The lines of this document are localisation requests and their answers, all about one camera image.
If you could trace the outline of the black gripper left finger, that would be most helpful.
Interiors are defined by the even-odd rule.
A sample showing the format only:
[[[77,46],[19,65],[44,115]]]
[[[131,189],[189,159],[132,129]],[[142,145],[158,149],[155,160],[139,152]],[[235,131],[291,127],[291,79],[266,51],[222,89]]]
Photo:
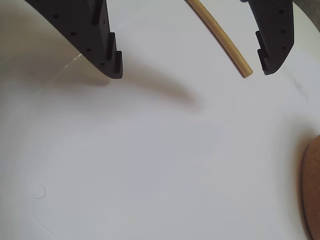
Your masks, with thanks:
[[[28,0],[92,65],[111,79],[123,77],[122,52],[110,30],[106,0]]]

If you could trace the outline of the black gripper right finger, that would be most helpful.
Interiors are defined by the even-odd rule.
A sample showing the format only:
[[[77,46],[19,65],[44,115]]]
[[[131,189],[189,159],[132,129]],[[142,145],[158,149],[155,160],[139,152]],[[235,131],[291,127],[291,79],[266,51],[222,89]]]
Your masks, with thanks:
[[[265,75],[277,72],[294,45],[292,0],[248,0],[258,26],[257,50]]]

